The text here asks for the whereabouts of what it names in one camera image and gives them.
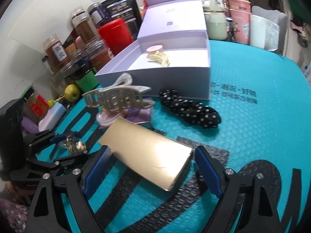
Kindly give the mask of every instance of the open box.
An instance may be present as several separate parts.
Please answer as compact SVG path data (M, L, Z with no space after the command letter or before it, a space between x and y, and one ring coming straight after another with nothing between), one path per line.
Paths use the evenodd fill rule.
M96 78L102 87L123 73L133 85L159 90L176 89L180 96L209 99L210 49L201 0L145 0L148 5L138 38L105 65ZM169 67L147 58L146 49L162 45Z

